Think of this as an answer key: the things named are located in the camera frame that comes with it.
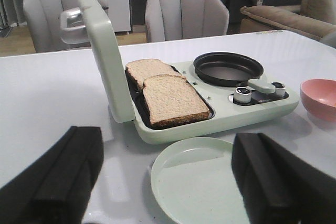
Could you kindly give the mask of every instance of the bowl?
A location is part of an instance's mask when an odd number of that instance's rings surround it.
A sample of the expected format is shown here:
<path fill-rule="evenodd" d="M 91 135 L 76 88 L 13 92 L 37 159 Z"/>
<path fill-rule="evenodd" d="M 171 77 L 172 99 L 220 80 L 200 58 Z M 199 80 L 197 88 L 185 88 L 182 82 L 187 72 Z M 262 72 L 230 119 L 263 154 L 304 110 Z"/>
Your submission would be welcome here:
<path fill-rule="evenodd" d="M 336 81 L 311 79 L 300 88 L 301 102 L 317 118 L 336 122 Z"/>

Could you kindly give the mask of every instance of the non-stick pan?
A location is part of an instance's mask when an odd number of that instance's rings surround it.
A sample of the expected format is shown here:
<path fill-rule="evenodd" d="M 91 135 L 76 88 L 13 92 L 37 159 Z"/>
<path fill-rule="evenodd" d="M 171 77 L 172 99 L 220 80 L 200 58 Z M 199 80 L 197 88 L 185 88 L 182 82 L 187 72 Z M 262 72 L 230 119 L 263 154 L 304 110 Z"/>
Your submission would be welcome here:
<path fill-rule="evenodd" d="M 259 79 L 262 65 L 244 55 L 210 52 L 194 60 L 196 74 L 205 82 L 224 87 L 242 87 L 249 79 Z"/>

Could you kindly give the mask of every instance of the white table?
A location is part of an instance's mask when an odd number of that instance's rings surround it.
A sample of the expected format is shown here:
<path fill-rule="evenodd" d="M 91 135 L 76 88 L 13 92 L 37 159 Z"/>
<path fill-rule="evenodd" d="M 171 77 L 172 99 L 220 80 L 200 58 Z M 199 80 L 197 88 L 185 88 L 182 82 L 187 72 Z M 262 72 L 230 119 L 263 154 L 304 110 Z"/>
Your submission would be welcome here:
<path fill-rule="evenodd" d="M 120 47 L 123 63 L 141 58 L 192 61 L 211 51 L 255 58 L 266 73 L 298 93 L 307 79 L 336 79 L 336 49 L 288 31 Z M 99 126 L 105 159 L 84 222 L 172 223 L 152 196 L 149 173 L 158 153 L 168 145 L 146 144 L 132 122 L 110 120 L 91 49 L 0 58 L 0 115 L 0 187 L 71 125 Z M 237 132 L 263 132 L 336 177 L 336 124 L 311 116 L 301 102 L 282 118 L 209 136 L 232 142 Z"/>

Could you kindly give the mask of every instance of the toast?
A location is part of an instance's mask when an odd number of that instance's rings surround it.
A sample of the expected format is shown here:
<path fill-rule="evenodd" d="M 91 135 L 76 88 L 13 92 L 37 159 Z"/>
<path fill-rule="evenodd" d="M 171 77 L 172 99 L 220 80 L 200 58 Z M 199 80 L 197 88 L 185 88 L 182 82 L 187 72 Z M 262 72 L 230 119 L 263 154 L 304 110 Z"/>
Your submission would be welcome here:
<path fill-rule="evenodd" d="M 143 95 L 153 127 L 208 119 L 210 110 L 183 76 L 161 74 L 144 81 Z"/>
<path fill-rule="evenodd" d="M 158 59 L 142 59 L 129 62 L 126 64 L 126 72 L 139 91 L 143 89 L 143 81 L 150 76 L 159 74 L 182 76 L 170 65 L 163 63 Z"/>

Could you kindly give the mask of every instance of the floor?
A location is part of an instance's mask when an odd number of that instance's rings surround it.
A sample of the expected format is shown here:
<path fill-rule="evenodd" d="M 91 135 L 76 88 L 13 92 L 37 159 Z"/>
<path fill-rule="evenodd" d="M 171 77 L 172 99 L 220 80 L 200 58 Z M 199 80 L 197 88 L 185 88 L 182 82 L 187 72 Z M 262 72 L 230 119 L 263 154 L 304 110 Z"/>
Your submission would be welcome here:
<path fill-rule="evenodd" d="M 227 34 L 239 33 L 240 24 L 230 24 Z M 117 33 L 118 45 L 146 43 L 145 33 Z M 34 54 L 35 49 L 27 26 L 13 27 L 5 38 L 0 38 L 0 57 Z"/>

